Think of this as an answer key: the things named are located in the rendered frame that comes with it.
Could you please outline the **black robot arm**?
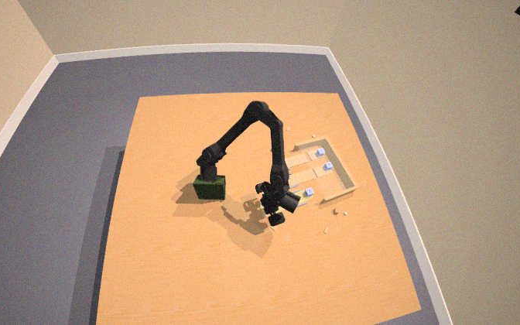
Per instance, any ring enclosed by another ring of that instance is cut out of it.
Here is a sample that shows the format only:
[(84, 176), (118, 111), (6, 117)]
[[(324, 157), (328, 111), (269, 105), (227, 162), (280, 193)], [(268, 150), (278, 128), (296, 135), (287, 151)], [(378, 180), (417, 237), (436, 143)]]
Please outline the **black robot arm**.
[(206, 147), (196, 160), (200, 167), (200, 181), (217, 181), (216, 163), (227, 155), (226, 148), (251, 124), (261, 121), (270, 128), (272, 143), (272, 168), (270, 183), (264, 181), (260, 190), (265, 192), (266, 202), (274, 204), (293, 214), (301, 196), (290, 192), (289, 170), (285, 161), (283, 122), (269, 109), (264, 101), (251, 101), (241, 118), (234, 123), (221, 138)]

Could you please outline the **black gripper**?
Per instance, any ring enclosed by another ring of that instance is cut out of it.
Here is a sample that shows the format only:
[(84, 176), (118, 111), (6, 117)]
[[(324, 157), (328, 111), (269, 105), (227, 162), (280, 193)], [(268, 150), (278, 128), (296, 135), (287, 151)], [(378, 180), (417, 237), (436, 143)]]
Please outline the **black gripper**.
[(266, 202), (266, 200), (264, 198), (265, 192), (263, 190), (259, 189), (262, 184), (263, 183), (257, 184), (255, 186), (255, 190), (256, 190), (257, 194), (260, 194), (262, 192), (264, 193), (264, 194), (262, 194), (262, 198), (260, 199), (260, 202), (261, 202), (262, 206), (264, 207), (265, 213), (271, 215), (270, 217), (268, 217), (270, 225), (274, 227), (278, 224), (283, 224), (286, 220), (284, 218), (285, 217), (284, 213), (283, 212), (276, 213), (276, 211), (279, 210), (279, 206), (278, 206), (279, 200), (274, 204), (270, 204), (270, 203)]

